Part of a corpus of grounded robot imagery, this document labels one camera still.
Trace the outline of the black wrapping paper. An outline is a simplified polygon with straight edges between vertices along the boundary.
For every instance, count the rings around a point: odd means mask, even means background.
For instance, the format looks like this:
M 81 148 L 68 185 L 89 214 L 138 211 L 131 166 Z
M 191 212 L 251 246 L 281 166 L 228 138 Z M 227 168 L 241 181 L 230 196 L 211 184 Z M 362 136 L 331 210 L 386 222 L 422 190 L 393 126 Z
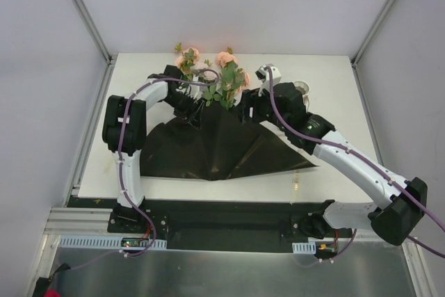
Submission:
M 200 127 L 175 117 L 148 133 L 140 174 L 217 181 L 313 167 L 259 124 L 241 123 L 223 107 L 204 108 Z

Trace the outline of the left aluminium corner post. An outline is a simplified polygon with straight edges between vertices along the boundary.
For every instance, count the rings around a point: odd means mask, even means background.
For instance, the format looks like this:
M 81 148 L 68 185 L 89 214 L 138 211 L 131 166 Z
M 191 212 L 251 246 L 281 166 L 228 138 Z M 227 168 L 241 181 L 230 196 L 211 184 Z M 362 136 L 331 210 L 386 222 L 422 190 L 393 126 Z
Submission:
M 76 8 L 76 11 L 83 22 L 88 34 L 92 38 L 97 50 L 102 55 L 102 58 L 105 60 L 107 64 L 113 61 L 113 55 L 108 50 L 104 39 L 102 38 L 97 25 L 95 24 L 94 19 L 92 18 L 90 11 L 88 10 L 84 0 L 71 0 Z

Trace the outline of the pink artificial flower bouquet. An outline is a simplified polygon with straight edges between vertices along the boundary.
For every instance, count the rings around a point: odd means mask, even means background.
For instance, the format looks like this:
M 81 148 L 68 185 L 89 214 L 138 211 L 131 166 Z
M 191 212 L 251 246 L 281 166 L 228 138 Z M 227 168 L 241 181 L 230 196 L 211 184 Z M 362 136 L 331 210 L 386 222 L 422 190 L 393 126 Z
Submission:
M 176 67 L 181 71 L 178 91 L 194 98 L 202 98 L 207 106 L 214 102 L 229 110 L 241 100 L 249 88 L 250 75 L 239 65 L 229 48 L 217 54 L 214 60 L 202 58 L 194 47 L 175 46 Z

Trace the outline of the white ribbed ceramic vase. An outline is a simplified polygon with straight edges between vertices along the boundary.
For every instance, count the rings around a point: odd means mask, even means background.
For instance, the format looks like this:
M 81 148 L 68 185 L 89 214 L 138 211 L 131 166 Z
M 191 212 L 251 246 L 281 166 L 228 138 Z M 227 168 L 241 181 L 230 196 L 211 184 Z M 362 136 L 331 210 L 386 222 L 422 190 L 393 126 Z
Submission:
M 293 84 L 296 87 L 296 89 L 301 92 L 304 105 L 307 108 L 309 108 L 309 104 L 310 104 L 310 101 L 309 101 L 310 87 L 309 87 L 309 85 L 304 81 L 294 81 Z

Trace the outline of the right aluminium corner post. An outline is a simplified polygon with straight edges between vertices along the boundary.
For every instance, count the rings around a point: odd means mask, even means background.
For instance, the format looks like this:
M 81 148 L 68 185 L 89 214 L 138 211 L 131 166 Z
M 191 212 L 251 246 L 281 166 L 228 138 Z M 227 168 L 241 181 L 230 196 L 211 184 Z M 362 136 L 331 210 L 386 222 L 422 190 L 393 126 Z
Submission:
M 397 1 L 398 0 L 385 0 L 378 14 L 373 20 L 369 30 L 367 31 L 364 39 L 362 40 L 359 48 L 350 60 L 352 68 L 357 67 Z

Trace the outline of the aluminium corner post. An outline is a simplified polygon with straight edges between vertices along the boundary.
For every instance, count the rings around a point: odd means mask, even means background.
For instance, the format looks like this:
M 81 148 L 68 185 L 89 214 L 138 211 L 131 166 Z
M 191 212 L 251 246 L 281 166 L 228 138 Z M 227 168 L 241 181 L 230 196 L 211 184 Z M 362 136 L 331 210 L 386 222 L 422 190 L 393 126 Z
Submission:
M 352 68 L 357 67 L 397 1 L 398 0 L 385 0 L 378 14 L 373 20 L 369 30 L 367 31 L 364 39 L 362 40 L 359 48 L 350 60 Z
M 88 10 L 84 0 L 71 0 L 76 8 L 76 11 L 83 22 L 88 34 L 92 38 L 97 50 L 102 55 L 102 58 L 105 60 L 107 64 L 113 61 L 113 55 L 108 50 L 104 39 L 102 38 L 97 25 L 95 24 L 94 19 L 92 18 L 90 11 Z

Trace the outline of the aluminium frame rail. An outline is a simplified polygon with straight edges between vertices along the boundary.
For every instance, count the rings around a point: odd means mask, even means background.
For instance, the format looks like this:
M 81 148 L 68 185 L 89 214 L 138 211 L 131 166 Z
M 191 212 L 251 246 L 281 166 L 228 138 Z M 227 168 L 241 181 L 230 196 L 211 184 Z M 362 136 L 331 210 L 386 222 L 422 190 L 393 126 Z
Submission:
M 102 235 L 107 234 L 111 209 L 52 208 L 45 234 Z

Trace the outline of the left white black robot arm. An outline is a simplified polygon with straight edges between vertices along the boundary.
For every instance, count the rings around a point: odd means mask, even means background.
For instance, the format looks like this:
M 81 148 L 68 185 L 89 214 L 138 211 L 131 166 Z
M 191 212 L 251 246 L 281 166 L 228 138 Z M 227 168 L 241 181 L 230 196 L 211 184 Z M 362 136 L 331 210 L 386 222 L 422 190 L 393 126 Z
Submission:
M 179 68 L 168 65 L 162 73 L 148 76 L 133 92 L 108 98 L 102 140 L 115 161 L 120 206 L 133 209 L 145 199 L 140 185 L 140 155 L 147 137 L 148 110 L 165 102 L 175 116 L 196 123 L 204 106 L 198 100 L 201 86 L 206 85 L 196 79 L 186 80 Z

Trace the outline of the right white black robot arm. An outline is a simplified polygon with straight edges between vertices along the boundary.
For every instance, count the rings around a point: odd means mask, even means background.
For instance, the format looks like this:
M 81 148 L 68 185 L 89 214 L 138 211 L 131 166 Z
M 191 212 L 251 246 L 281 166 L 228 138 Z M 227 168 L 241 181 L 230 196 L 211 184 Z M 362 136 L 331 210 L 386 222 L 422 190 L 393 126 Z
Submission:
M 235 111 L 243 122 L 275 125 L 292 145 L 336 168 L 372 200 L 330 201 L 313 220 L 318 236 L 329 237 L 341 228 L 367 229 L 399 246 L 423 218 L 426 183 L 418 177 L 407 180 L 365 157 L 333 124 L 307 111 L 292 83 L 279 83 L 271 93 L 266 88 L 245 90 Z

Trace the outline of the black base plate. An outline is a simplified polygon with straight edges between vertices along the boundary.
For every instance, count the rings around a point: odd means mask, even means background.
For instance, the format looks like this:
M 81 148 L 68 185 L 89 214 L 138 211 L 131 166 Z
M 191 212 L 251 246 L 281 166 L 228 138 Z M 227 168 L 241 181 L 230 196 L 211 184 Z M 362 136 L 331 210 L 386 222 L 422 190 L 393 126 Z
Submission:
M 130 211 L 128 219 L 112 211 L 108 232 L 154 236 L 169 250 L 290 253 L 293 243 L 314 238 L 315 231 L 330 239 L 349 238 L 350 229 L 333 230 L 319 218 L 329 204 L 303 202 L 209 202 L 146 200 L 146 217 Z

